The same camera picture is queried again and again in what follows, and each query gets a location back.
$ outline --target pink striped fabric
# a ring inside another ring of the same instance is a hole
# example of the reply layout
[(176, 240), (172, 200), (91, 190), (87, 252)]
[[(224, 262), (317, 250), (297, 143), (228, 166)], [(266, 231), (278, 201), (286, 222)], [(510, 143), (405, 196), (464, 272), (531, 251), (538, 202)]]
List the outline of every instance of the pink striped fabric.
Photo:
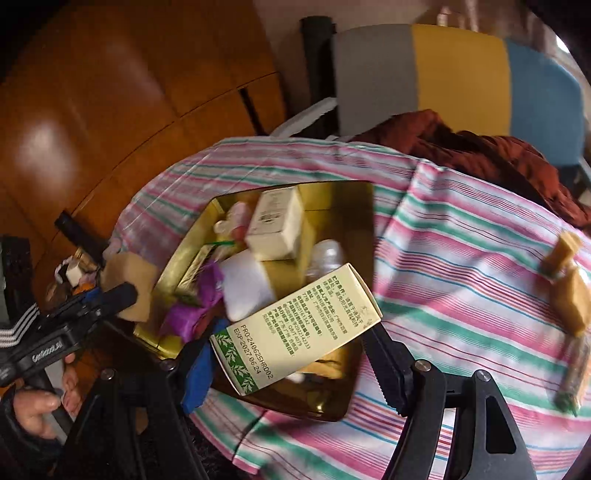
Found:
[[(374, 295), (390, 335), (443, 371), (491, 372), (538, 477), (562, 478), (589, 437), (591, 408), (587, 403), (573, 417), (553, 404), (568, 361), (566, 336), (539, 267), (560, 231), (574, 230), (541, 207), (376, 145), (234, 138), (148, 183), (122, 212), (114, 235), (164, 268), (214, 196), (344, 179), (375, 186)], [(586, 238), (576, 259), (591, 268)], [(213, 390), (192, 419), (236, 466), (269, 479), (381, 478), (404, 425), (385, 404), (366, 360), (340, 422), (294, 419)], [(432, 479), (443, 477), (452, 433), (450, 411)]]

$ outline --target metal screw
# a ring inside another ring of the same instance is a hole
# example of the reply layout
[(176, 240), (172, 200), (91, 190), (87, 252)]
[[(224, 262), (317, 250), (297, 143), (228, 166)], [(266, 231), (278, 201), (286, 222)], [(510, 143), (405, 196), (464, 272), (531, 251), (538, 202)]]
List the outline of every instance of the metal screw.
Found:
[(160, 362), (160, 369), (164, 370), (165, 372), (171, 372), (175, 368), (177, 368), (177, 361), (173, 358), (167, 358)]
[(431, 364), (426, 360), (417, 360), (414, 363), (414, 368), (420, 370), (421, 372), (428, 372), (431, 370)]
[(113, 380), (115, 378), (115, 370), (113, 370), (112, 368), (105, 368), (100, 373), (100, 378), (102, 380)]
[(483, 382), (488, 382), (491, 379), (491, 374), (486, 370), (476, 370), (476, 376), (478, 380), (482, 380)]

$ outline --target wooden cabinet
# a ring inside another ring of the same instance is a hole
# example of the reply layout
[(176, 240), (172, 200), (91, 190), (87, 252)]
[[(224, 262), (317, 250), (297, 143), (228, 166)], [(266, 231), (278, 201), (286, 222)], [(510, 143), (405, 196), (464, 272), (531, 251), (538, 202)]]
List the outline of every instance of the wooden cabinet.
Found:
[(63, 209), (108, 237), (170, 165), (285, 120), (251, 0), (73, 1), (21, 50), (0, 111), (1, 228), (30, 238), (37, 293), (71, 250)]

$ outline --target red cloth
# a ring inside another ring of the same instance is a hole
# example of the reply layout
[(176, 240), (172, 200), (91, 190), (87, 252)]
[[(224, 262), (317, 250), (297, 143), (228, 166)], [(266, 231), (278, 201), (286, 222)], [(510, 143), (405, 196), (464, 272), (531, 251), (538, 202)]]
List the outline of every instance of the red cloth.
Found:
[(351, 141), (426, 158), (515, 192), (577, 228), (591, 226), (591, 207), (575, 200), (558, 180), (556, 168), (532, 145), (518, 138), (454, 133), (437, 112), (423, 110), (394, 115)]

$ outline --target gold tray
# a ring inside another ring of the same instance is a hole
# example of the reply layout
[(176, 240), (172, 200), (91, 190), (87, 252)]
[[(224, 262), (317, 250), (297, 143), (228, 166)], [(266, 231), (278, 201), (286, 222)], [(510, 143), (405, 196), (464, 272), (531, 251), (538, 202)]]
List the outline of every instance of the gold tray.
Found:
[[(158, 330), (167, 309), (177, 299), (174, 289), (189, 268), (199, 249), (215, 240), (213, 225), (225, 217), (237, 201), (247, 202), (252, 210), (261, 193), (273, 188), (231, 193), (214, 198), (187, 232), (166, 265), (152, 294), (154, 314), (147, 323), (139, 323), (134, 335), (161, 358), (175, 358), (182, 342), (179, 337), (160, 336)], [(305, 283), (305, 272), (312, 246), (321, 240), (337, 240), (350, 262), (371, 286), (374, 277), (374, 196), (373, 187), (366, 181), (324, 181), (297, 184), (304, 206), (300, 255), (296, 261), (263, 262), (277, 298), (298, 290)], [(296, 384), (280, 380), (251, 395), (240, 397), (219, 370), (213, 388), (254, 405), (288, 415), (325, 421), (342, 419), (349, 407), (359, 372), (363, 348), (359, 338), (341, 347), (346, 350), (346, 361), (339, 380), (322, 379)]]

